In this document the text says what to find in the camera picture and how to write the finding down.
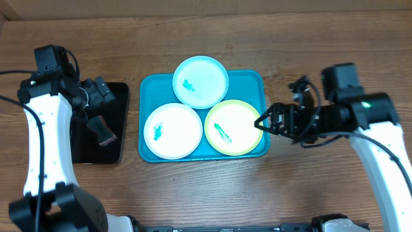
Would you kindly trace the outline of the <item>light blue plate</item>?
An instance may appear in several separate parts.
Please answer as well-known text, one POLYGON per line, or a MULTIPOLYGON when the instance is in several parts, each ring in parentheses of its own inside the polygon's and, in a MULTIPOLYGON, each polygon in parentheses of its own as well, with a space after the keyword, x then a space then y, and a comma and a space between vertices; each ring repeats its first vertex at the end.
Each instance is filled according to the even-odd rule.
POLYGON ((226 96, 229 75, 219 61, 199 55, 184 60, 177 67, 172 86, 182 103, 194 109, 208 109, 226 96))

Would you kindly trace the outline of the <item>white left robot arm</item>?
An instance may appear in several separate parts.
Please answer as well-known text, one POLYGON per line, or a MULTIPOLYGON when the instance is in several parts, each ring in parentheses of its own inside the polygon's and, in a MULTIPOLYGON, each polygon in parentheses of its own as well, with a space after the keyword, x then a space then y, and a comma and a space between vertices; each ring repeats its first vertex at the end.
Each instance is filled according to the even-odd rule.
POLYGON ((29 168, 23 199, 9 205, 11 221, 22 231, 141 231, 132 216, 107 214, 79 187, 73 170, 92 153, 122 153, 122 141, 107 148, 90 145, 82 127, 88 115, 101 115, 123 137, 128 85, 97 77, 87 90, 65 48, 50 44, 34 54, 37 70, 22 81, 15 101, 28 121, 29 168))

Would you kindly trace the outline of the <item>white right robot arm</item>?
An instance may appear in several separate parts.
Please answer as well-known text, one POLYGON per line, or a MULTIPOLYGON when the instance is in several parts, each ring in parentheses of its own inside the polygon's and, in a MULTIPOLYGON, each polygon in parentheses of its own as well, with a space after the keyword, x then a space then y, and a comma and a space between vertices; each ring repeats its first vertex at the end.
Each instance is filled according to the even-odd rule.
POLYGON ((302 148, 318 148, 347 138, 360 158, 380 209, 385 231, 411 231, 411 163, 400 118, 386 93, 367 94, 353 63, 320 74, 325 99, 307 76, 291 82, 294 103, 275 103, 254 122, 302 148))

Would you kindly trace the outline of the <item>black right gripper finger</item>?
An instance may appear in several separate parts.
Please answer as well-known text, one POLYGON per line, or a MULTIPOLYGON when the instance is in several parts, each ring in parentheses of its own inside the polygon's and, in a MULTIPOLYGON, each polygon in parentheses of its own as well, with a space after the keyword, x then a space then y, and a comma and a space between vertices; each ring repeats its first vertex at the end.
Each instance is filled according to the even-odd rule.
POLYGON ((263 113, 261 116, 259 116, 255 121, 254 121, 254 126, 259 126, 261 122, 263 122, 265 119, 269 118, 270 119, 270 125, 275 126, 277 123, 280 122, 279 116, 280 116, 280 104, 279 103, 273 103, 265 113, 263 113))
POLYGON ((260 125, 260 122, 255 122, 254 127, 273 135, 279 134, 279 124, 277 122, 271 122, 269 126, 260 125))

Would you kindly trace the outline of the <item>white plate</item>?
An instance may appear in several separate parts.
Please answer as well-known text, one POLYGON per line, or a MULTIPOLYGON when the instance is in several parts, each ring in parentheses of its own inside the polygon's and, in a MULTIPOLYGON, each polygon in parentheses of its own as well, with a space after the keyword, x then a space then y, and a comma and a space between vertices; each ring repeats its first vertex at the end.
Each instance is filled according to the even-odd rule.
POLYGON ((180 103, 164 104, 144 124, 144 142, 157 157, 176 160, 190 155, 200 144, 203 124, 199 115, 180 103))

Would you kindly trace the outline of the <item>yellow green plate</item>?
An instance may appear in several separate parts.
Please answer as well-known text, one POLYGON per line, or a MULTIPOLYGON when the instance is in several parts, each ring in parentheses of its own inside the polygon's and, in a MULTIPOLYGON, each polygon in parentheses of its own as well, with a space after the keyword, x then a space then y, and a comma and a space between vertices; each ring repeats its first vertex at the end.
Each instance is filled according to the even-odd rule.
POLYGON ((209 144, 218 152, 240 156, 258 146, 263 131, 254 126, 260 117, 251 104, 241 100, 226 100, 208 112, 204 132, 209 144))

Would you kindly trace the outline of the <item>red black sponge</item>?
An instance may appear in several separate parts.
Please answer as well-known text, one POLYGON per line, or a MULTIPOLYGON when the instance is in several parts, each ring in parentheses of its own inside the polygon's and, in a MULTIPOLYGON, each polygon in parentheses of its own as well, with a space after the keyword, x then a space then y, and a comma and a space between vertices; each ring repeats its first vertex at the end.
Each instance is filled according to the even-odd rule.
POLYGON ((100 146, 107 146, 117 139, 101 115, 89 119, 86 126, 96 134, 100 146))

